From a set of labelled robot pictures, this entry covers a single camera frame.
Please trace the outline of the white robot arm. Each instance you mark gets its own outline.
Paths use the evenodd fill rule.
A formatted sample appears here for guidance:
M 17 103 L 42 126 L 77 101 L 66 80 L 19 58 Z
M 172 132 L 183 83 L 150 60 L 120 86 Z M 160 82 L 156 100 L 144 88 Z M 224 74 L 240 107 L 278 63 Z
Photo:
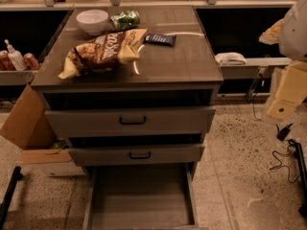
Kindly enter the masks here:
M 291 63 L 272 73 L 270 96 L 261 119 L 277 125 L 289 118 L 307 98 L 307 0 L 297 0 L 283 19 L 263 32 L 259 41 L 279 45 L 281 55 Z

